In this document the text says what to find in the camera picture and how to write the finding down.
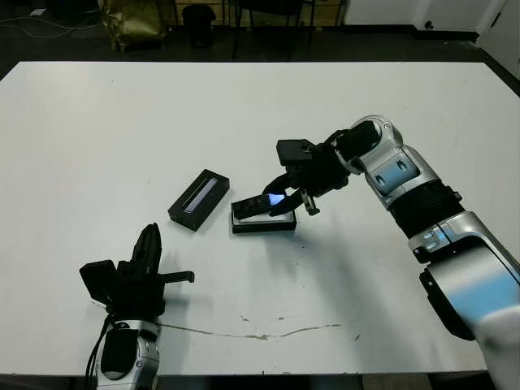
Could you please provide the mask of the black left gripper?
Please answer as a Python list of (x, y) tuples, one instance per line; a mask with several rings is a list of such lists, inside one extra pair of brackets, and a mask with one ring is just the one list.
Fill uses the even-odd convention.
[(131, 262), (118, 263), (106, 303), (108, 313), (116, 318), (157, 318), (165, 312), (166, 284), (195, 281), (193, 271), (159, 274), (161, 254), (158, 225), (148, 224), (134, 245)]

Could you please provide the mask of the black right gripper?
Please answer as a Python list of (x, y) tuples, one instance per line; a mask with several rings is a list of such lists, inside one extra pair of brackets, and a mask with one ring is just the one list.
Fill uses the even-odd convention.
[(310, 215), (315, 215), (319, 209), (314, 198), (342, 189), (349, 181), (349, 172), (331, 144), (284, 142), (284, 167), (286, 173), (274, 178), (262, 194), (283, 194), (290, 187), (295, 192), (274, 204), (270, 216), (293, 212), (302, 204)]

